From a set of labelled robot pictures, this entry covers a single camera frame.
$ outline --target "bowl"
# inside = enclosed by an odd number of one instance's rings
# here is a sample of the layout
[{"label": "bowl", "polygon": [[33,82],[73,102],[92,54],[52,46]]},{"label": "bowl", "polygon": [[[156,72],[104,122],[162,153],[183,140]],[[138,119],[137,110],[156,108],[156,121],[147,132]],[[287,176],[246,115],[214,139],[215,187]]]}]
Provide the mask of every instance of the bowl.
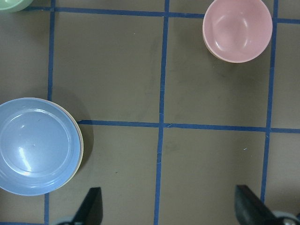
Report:
[{"label": "bowl", "polygon": [[29,6],[33,0],[1,0],[0,12],[17,12]]},{"label": "bowl", "polygon": [[250,61],[268,46],[272,18],[261,0],[214,0],[203,20],[203,39],[217,58]]},{"label": "bowl", "polygon": [[83,138],[61,106],[39,98],[0,105],[0,188],[42,195],[65,185],[83,157]]}]

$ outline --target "pink plastic bowl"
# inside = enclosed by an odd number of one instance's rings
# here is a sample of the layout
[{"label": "pink plastic bowl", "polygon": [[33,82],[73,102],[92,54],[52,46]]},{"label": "pink plastic bowl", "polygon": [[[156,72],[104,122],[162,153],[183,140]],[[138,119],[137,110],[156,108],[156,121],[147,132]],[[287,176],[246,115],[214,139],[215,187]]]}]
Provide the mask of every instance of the pink plastic bowl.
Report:
[{"label": "pink plastic bowl", "polygon": [[247,62],[260,55],[272,36],[272,18],[261,0],[214,0],[203,20],[209,51],[227,62]]}]

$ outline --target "blue plastic plate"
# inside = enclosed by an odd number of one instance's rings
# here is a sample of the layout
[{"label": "blue plastic plate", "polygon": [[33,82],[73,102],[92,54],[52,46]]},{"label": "blue plastic plate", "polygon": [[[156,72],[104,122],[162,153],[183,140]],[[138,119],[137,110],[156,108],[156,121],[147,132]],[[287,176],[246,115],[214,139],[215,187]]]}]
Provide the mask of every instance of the blue plastic plate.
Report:
[{"label": "blue plastic plate", "polygon": [[77,129],[62,109],[43,99],[0,105],[0,187],[42,195],[64,185],[82,157]]}]

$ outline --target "green bowl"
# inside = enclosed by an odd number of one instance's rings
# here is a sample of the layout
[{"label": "green bowl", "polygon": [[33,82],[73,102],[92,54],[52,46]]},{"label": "green bowl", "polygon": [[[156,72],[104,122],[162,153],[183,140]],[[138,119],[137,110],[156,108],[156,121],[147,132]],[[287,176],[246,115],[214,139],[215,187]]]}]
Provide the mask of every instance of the green bowl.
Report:
[{"label": "green bowl", "polygon": [[0,12],[17,12],[29,6],[33,0],[0,0]]}]

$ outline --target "black object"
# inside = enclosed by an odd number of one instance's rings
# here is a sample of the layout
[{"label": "black object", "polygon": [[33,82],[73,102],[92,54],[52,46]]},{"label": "black object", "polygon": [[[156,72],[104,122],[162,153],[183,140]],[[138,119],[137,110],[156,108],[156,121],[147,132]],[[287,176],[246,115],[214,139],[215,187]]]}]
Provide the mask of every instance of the black object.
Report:
[{"label": "black object", "polygon": [[71,222],[58,225],[100,225],[103,218],[102,194],[100,187],[92,187]]},{"label": "black object", "polygon": [[236,186],[234,209],[240,225],[300,225],[293,218],[276,217],[246,185]]}]

